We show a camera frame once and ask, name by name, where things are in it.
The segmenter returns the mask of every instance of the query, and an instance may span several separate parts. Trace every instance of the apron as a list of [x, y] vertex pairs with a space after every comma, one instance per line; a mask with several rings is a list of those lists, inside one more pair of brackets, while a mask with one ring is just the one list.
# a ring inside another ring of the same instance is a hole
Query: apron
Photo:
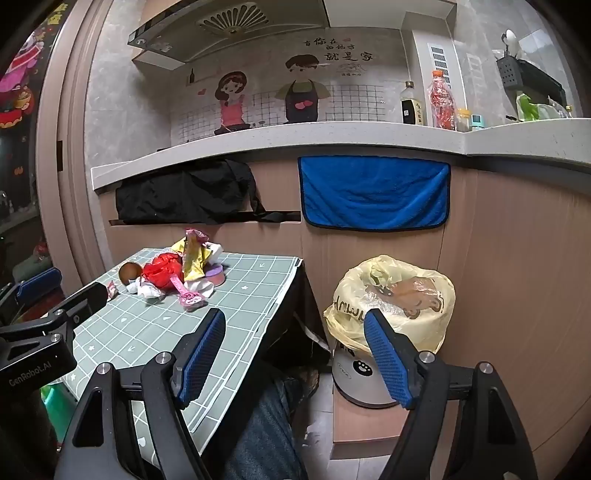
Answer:
[[318, 93], [314, 82], [310, 80], [312, 90], [309, 92], [294, 92], [295, 82], [285, 96], [285, 117], [289, 124], [302, 122], [316, 122], [318, 120]]

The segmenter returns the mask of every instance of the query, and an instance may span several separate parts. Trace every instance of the gray floor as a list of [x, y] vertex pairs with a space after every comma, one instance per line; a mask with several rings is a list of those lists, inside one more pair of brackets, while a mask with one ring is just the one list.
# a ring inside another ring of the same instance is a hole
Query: gray floor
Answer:
[[296, 438], [310, 480], [378, 480], [387, 456], [351, 460], [330, 460], [333, 432], [333, 381], [320, 375], [320, 386], [301, 407], [294, 420]]

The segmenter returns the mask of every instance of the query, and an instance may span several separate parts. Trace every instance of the white tissue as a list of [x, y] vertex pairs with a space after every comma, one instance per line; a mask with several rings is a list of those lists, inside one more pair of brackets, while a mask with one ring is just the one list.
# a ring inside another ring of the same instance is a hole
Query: white tissue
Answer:
[[213, 244], [211, 242], [205, 242], [205, 247], [211, 250], [212, 254], [207, 258], [207, 263], [213, 265], [217, 263], [217, 259], [223, 253], [223, 248], [220, 244]]
[[159, 299], [165, 295], [162, 290], [156, 288], [154, 284], [146, 281], [146, 279], [142, 277], [138, 277], [133, 282], [129, 282], [129, 285], [127, 285], [126, 288], [128, 293], [131, 293], [132, 295], [137, 294], [145, 299]]
[[212, 296], [213, 283], [211, 283], [209, 280], [206, 280], [205, 278], [200, 278], [198, 280], [193, 281], [186, 281], [184, 285], [188, 291], [199, 292], [207, 299]]

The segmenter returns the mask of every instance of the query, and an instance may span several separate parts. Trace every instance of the kitchen counter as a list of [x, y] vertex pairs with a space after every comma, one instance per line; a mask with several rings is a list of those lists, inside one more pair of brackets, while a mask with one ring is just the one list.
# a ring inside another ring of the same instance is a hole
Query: kitchen counter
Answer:
[[588, 118], [501, 125], [468, 133], [390, 122], [333, 121], [273, 125], [207, 137], [136, 160], [94, 167], [92, 186], [94, 190], [102, 189], [140, 173], [201, 158], [327, 145], [410, 148], [467, 157], [531, 158], [575, 170], [588, 168], [591, 173]]

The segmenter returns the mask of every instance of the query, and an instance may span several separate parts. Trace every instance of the soy sauce bottle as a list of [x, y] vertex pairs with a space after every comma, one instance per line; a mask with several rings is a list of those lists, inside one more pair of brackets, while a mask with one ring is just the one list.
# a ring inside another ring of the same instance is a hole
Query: soy sauce bottle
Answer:
[[402, 101], [402, 121], [410, 125], [424, 125], [423, 106], [417, 98], [414, 82], [406, 82], [406, 88], [400, 94]]

